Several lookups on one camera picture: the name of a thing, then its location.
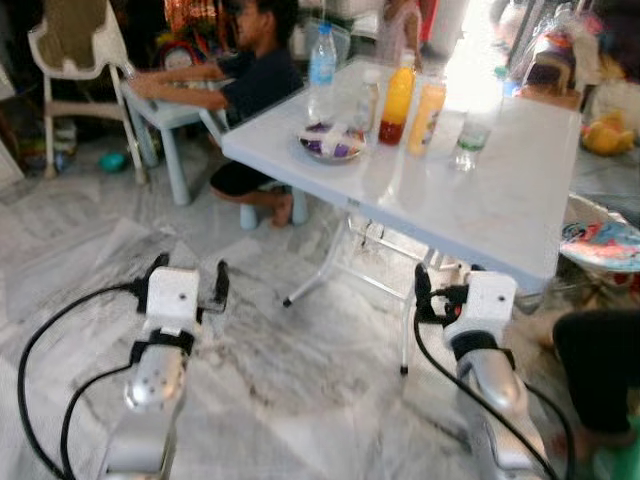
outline dark blue shirt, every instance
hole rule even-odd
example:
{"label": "dark blue shirt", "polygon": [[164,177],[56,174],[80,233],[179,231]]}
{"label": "dark blue shirt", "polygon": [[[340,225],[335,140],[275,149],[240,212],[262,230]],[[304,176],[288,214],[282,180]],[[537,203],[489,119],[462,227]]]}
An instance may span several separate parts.
{"label": "dark blue shirt", "polygon": [[220,90],[229,102],[227,123],[231,128],[303,86],[287,49],[274,50],[260,58],[253,53],[240,53],[220,60],[218,66],[227,77],[235,78]]}

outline person's leg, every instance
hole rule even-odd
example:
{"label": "person's leg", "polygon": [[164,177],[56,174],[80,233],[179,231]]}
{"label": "person's leg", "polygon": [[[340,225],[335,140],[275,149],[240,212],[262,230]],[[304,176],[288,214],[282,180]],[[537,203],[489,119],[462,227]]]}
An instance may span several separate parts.
{"label": "person's leg", "polygon": [[273,211],[271,223],[284,227],[289,223],[293,198],[288,193],[258,190],[273,181],[271,177],[238,162],[230,162],[211,177],[213,193],[228,202],[255,205]]}
{"label": "person's leg", "polygon": [[632,443],[627,391],[640,380],[640,311],[572,313],[556,324],[553,337],[585,427],[578,442],[591,450]]}

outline plastic water bottle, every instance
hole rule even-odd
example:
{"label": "plastic water bottle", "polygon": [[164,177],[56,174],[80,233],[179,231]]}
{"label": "plastic water bottle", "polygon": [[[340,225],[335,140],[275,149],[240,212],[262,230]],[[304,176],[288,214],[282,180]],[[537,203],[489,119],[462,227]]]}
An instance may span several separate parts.
{"label": "plastic water bottle", "polygon": [[502,110],[503,85],[495,77],[478,79],[470,87],[472,93],[462,132],[453,152],[457,170],[469,171],[476,168],[478,157],[487,144],[491,130]]}
{"label": "plastic water bottle", "polygon": [[333,78],[336,73],[336,46],[331,35],[331,24],[318,27],[318,41],[311,52],[309,64],[309,120],[311,123],[325,122],[334,114]]}
{"label": "plastic water bottle", "polygon": [[377,70],[365,70],[362,77],[353,125],[364,133],[370,132],[375,123],[378,100],[380,99],[379,78],[380,72]]}

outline colorful toy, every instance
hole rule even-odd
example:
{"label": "colorful toy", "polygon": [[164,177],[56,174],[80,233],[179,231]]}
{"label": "colorful toy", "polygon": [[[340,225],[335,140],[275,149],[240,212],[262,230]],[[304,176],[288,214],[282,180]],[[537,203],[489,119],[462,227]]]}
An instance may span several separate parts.
{"label": "colorful toy", "polygon": [[619,155],[633,148],[633,131],[624,127],[621,111],[609,113],[582,129],[582,144],[598,155]]}
{"label": "colorful toy", "polygon": [[[640,428],[640,417],[629,419],[633,428]],[[593,460],[598,480],[638,480],[640,478],[640,440],[621,450],[602,450]]]}
{"label": "colorful toy", "polygon": [[560,252],[587,268],[640,272],[640,231],[627,223],[569,223],[562,229]]}

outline toy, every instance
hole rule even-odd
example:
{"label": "toy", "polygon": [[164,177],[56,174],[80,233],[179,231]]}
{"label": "toy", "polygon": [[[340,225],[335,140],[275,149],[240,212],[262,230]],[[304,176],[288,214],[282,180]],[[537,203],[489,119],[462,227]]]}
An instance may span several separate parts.
{"label": "toy", "polygon": [[125,165],[126,158],[120,153],[107,153],[100,158],[100,168],[108,173],[119,172]]}
{"label": "toy", "polygon": [[633,131],[625,129],[620,110],[600,117],[588,127],[583,127],[583,146],[598,155],[619,155],[633,148]]}

